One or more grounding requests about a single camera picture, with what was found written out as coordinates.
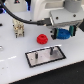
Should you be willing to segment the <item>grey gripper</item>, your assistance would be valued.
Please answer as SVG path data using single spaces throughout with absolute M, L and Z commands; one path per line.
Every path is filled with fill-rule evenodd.
M 50 19 L 52 26 L 55 27 L 52 29 L 52 39 L 56 39 L 57 37 L 57 29 L 64 26 L 70 26 L 69 32 L 71 36 L 75 36 L 76 34 L 76 24 L 81 23 L 84 19 L 84 9 L 80 8 L 77 13 L 72 13 L 67 11 L 66 9 L 58 9 L 52 10 L 50 12 Z

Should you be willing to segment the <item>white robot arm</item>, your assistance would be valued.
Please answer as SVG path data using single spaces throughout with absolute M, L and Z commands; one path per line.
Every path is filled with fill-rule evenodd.
M 76 25 L 84 18 L 81 3 L 82 0 L 31 0 L 29 8 L 33 21 L 50 19 L 56 39 L 60 27 L 68 26 L 70 34 L 75 35 Z

